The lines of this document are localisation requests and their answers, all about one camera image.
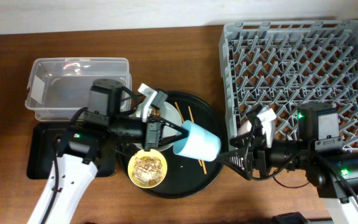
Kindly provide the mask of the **yellow bowl with food scraps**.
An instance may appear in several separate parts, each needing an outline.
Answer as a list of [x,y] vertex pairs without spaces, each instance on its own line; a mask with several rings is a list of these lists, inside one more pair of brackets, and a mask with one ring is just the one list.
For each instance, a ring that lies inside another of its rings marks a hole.
[[127,164],[130,180],[143,189],[150,189],[159,185],[165,178],[167,170],[165,157],[154,149],[137,151]]

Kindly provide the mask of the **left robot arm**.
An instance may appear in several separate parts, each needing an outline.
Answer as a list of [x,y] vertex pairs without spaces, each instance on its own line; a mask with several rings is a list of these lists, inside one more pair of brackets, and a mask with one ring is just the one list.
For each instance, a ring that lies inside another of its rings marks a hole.
[[123,144],[141,144],[150,152],[188,137],[189,132],[157,116],[151,106],[161,108],[168,95],[159,90],[145,97],[142,115],[135,109],[121,111],[122,96],[138,102],[138,96],[112,79],[93,82],[88,105],[79,109],[69,127],[52,141],[52,168],[29,223],[70,223],[85,190],[98,172],[101,148],[119,149]]

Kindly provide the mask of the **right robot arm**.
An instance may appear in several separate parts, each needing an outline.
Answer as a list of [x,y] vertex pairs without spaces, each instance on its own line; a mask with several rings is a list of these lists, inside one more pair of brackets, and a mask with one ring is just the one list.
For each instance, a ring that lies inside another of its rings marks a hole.
[[298,107],[298,138],[275,139],[273,109],[256,106],[218,160],[246,180],[275,179],[283,170],[304,170],[333,223],[358,223],[358,154],[344,152],[338,113],[327,103]]

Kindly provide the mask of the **blue plastic cup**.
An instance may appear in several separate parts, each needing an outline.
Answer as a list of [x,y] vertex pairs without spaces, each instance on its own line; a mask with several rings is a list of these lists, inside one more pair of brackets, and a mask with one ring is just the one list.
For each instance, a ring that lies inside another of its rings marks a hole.
[[182,128],[188,131],[188,136],[174,142],[175,155],[207,162],[217,158],[221,149],[219,137],[191,121],[185,121]]

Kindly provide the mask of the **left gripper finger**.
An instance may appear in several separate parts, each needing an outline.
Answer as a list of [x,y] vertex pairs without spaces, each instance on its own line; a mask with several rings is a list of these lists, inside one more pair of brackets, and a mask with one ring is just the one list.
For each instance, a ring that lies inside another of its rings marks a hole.
[[168,149],[169,147],[173,146],[173,143],[180,141],[182,139],[187,138],[185,135],[178,135],[178,136],[170,136],[166,138],[162,138],[160,140],[160,148]]
[[181,136],[188,137],[188,130],[171,122],[166,119],[160,118],[159,122],[162,124],[162,126],[168,126],[169,128],[172,128],[180,133]]

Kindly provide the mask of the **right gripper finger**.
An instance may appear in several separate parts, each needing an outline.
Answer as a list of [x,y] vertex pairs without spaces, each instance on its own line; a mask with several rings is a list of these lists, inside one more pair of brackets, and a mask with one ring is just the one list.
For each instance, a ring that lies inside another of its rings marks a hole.
[[221,162],[233,170],[235,173],[239,174],[244,179],[247,179],[247,175],[244,168],[244,160],[240,157],[221,157]]
[[228,150],[223,150],[219,156],[244,156],[245,155],[245,140],[232,138],[229,140]]

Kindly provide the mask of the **pink plastic cup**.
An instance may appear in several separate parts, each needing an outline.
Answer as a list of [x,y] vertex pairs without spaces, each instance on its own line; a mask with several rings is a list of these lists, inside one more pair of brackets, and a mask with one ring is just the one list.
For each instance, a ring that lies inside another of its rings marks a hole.
[[244,124],[241,125],[241,127],[237,131],[237,135],[241,136],[243,134],[247,134],[251,132],[252,124],[249,120],[247,120]]

